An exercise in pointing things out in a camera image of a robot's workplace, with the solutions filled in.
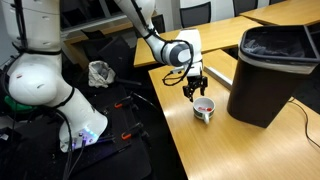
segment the office chair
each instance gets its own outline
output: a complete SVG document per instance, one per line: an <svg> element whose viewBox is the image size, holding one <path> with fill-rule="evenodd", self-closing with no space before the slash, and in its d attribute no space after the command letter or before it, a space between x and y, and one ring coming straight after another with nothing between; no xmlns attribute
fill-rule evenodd
<svg viewBox="0 0 320 180"><path fill-rule="evenodd" d="M310 32L311 38L314 42L314 45L316 46L316 49L320 53L320 30L319 31L314 31Z"/></svg>
<svg viewBox="0 0 320 180"><path fill-rule="evenodd" d="M84 54L90 62L101 60L98 51L112 41L112 37L106 37L100 30L84 31L83 34L88 37L88 40L81 41Z"/></svg>
<svg viewBox="0 0 320 180"><path fill-rule="evenodd" d="M98 55L116 73L116 82L141 85L140 82L129 80L133 71L134 58L129 45L121 36L114 38L100 49Z"/></svg>
<svg viewBox="0 0 320 180"><path fill-rule="evenodd" d="M88 39L103 39L106 38L104 36L104 34L100 31L100 30L96 30L96 31L84 31L84 30L80 30L83 34L85 34Z"/></svg>
<svg viewBox="0 0 320 180"><path fill-rule="evenodd" d="M282 2L282 1L284 1L284 0L270 0L269 1L269 5L276 4L276 3L279 3L279 2Z"/></svg>
<svg viewBox="0 0 320 180"><path fill-rule="evenodd" d="M154 28L156 28L156 30L159 34L166 32L166 26L164 24L164 18L163 18L162 14L152 16L151 21L152 21ZM137 38L142 37L136 28L134 28L134 31L135 31Z"/></svg>
<svg viewBox="0 0 320 180"><path fill-rule="evenodd" d="M239 16L240 13L257 9L258 0L233 0L234 16Z"/></svg>
<svg viewBox="0 0 320 180"><path fill-rule="evenodd" d="M67 21L69 22L69 24L71 26L75 26L75 25L84 23L87 20L87 18L85 17L85 15L81 12L81 10L79 8L62 12L62 16L67 19Z"/></svg>
<svg viewBox="0 0 320 180"><path fill-rule="evenodd" d="M183 28L209 23L211 21L211 1L180 8L180 19Z"/></svg>

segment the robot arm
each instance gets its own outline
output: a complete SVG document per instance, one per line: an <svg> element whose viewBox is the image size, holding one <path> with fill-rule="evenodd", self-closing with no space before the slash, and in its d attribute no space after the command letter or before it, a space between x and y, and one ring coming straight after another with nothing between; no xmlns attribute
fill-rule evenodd
<svg viewBox="0 0 320 180"><path fill-rule="evenodd" d="M70 151L71 142L74 149L81 148L84 139L86 146L95 144L108 119L61 76L59 0L1 2L8 34L20 52L15 66L10 69L8 94L22 104L53 107L64 114L68 122L63 123L59 132L63 152ZM163 40L151 22L154 0L115 2L144 37L156 61L185 71L182 76L182 79L188 78L188 85L183 87L185 96L192 101L192 94L198 87L203 94L207 83L201 73L199 32L185 29L176 40Z"/></svg>
<svg viewBox="0 0 320 180"><path fill-rule="evenodd" d="M201 94L204 95L207 78L202 76L203 65L199 31L197 29L183 29L175 40L164 40L159 36L151 21L155 7L154 0L114 1L143 36L157 62L177 67L171 72L184 70L184 75L180 80L169 84L167 83L168 79L164 78L164 84L175 85L187 76L188 85L183 87L184 95L193 101L192 95L198 87L201 88Z"/></svg>

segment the black cable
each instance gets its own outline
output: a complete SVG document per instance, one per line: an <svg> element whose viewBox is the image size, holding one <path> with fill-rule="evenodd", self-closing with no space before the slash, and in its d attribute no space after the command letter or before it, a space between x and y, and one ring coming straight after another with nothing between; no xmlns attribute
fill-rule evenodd
<svg viewBox="0 0 320 180"><path fill-rule="evenodd" d="M15 102L15 111L14 111L14 115L13 115L11 142L13 142L13 136L14 136L13 132L14 132L15 124L16 124L16 118L17 118L17 102Z"/></svg>
<svg viewBox="0 0 320 180"><path fill-rule="evenodd" d="M22 54L19 54L17 57L11 56L12 61L8 65L5 65L3 67L3 72L2 72L2 75L1 75L1 87L2 87L3 92L5 92L10 98L12 98L12 97L11 97L11 95L9 93L9 90L7 89L7 86L6 86L6 75L7 75L8 71L9 71L10 67L21 56L22 56Z"/></svg>
<svg viewBox="0 0 320 180"><path fill-rule="evenodd" d="M86 146L86 141L87 141L86 137L83 137L83 138L82 138L82 145L81 145L80 154L79 154L79 156L77 157L76 161L73 163L73 166L72 166L72 168L71 168L70 171L69 171L69 174L68 174L68 178L67 178L67 179L69 179L69 177L70 177L73 169L76 167L76 164L78 163L78 161L79 161L79 159L80 159L80 157L81 157L81 155L82 155L82 153L83 153L84 147Z"/></svg>
<svg viewBox="0 0 320 180"><path fill-rule="evenodd" d="M22 49L28 49L28 41L27 41L26 26L24 21L22 0L14 0L14 8L16 10L15 11L16 21L17 21L17 26L19 30Z"/></svg>
<svg viewBox="0 0 320 180"><path fill-rule="evenodd" d="M161 112L156 105L154 105L151 101L149 101L148 99L142 97L141 95L135 93L135 92L131 92L131 94L135 95L136 97L142 99L143 101L147 102L148 104L150 104L154 109L156 109L158 112Z"/></svg>
<svg viewBox="0 0 320 180"><path fill-rule="evenodd" d="M294 105L296 105L296 106L298 106L298 107L303 111L304 115L306 116L305 134L306 134L307 139L308 139L309 141L311 141L314 145L316 145L318 148L320 148L320 145L317 144L315 141L313 141L313 140L309 137L309 135L308 135L309 118L308 118L307 112L306 112L306 111L303 109L303 107L301 107L299 104L293 102L293 100L295 100L295 98L293 98L292 100L289 100L288 102L289 102L289 103L292 103L292 104L294 104Z"/></svg>
<svg viewBox="0 0 320 180"><path fill-rule="evenodd" d="M4 66L5 64L7 64L8 61L10 61L11 59L13 59L13 56L10 56L9 59L7 59L6 61L4 61L4 62L0 65L0 67L2 67L2 66Z"/></svg>
<svg viewBox="0 0 320 180"><path fill-rule="evenodd" d="M71 127L68 121L68 118L58 109L56 109L56 113L66 122L68 127L68 133L69 133L69 145L68 145L68 158L67 162L65 164L64 172L63 172L63 180L68 179L69 170L71 166L71 160L72 160L72 135L71 135Z"/></svg>
<svg viewBox="0 0 320 180"><path fill-rule="evenodd" d="M155 28L149 29L148 24L146 23L143 15L142 15L142 13L141 13L141 8L138 6L138 4L135 2L135 0L131 0L131 3L132 3L132 5L133 5L134 9L136 10L136 12L137 12L137 14L138 14L138 17L139 17L142 25L143 25L144 28L145 28L146 30L148 30L148 32L149 32L149 34L147 35L147 37L144 37L144 39L147 39L147 38L149 38L150 36L154 36L154 37L156 37L157 39L159 39L160 41L163 41L163 42L165 43L164 46L163 46L162 49L161 49L161 52L160 52L160 54L161 54L161 60L162 60L162 62L163 62L164 64L169 64L168 62L165 63L164 58L163 58L163 50L164 50L164 48L166 47L167 44L169 44L169 43L175 43L175 42L183 42L183 43L185 43L185 44L189 47L189 50L190 50L190 62L189 62L189 65L188 65L187 69L185 70L184 74L183 74L182 76L176 77L176 78L167 78L169 75L172 74L172 73L168 73L168 74L162 79L163 84L166 85L166 86L174 86L174 85L180 83L180 82L183 81L183 79L187 76L187 74L189 73L189 70L191 69L191 66L192 66L192 64L193 64L193 55L194 55L194 52L193 52L192 46L190 45L190 43L189 43L188 41L185 41L185 40L177 40L177 39L176 39L176 40L167 41L167 40L162 39L160 36L158 36L158 35L155 33ZM179 80L176 81L176 82L174 82L174 83L171 83L171 84L168 84L168 83L166 82L167 80L174 80L174 79L179 79Z"/></svg>

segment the cloth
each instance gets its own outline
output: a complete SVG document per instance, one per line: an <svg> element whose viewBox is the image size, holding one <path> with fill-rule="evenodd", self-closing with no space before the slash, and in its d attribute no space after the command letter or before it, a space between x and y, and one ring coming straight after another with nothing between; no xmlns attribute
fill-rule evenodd
<svg viewBox="0 0 320 180"><path fill-rule="evenodd" d="M106 62L93 61L89 63L89 86L107 88L114 82L116 73Z"/></svg>

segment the white mug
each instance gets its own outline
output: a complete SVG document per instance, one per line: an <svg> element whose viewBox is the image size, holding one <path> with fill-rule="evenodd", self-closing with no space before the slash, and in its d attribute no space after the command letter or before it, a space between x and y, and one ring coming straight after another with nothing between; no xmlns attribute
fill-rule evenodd
<svg viewBox="0 0 320 180"><path fill-rule="evenodd" d="M215 103L213 100L207 97L199 97L193 102L193 113L198 119L204 120L206 124L209 124L209 120L213 115L215 109Z"/></svg>

